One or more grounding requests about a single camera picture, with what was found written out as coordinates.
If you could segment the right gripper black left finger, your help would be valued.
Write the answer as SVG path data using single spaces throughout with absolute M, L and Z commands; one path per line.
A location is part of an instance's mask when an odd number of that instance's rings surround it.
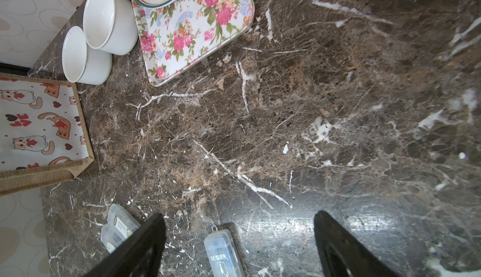
M 154 214 L 86 276 L 157 276 L 166 239 L 164 215 Z

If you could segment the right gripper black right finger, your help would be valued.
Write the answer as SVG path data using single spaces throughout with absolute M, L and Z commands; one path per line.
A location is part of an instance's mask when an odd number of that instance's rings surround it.
M 397 276 L 326 211 L 314 217 L 314 236 L 324 276 Z

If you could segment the clear compass case blue front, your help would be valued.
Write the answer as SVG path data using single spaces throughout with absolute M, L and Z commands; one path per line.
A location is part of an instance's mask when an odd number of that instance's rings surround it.
M 215 277 L 245 277 L 245 271 L 228 229 L 211 227 L 212 232 L 204 239 L 204 247 Z

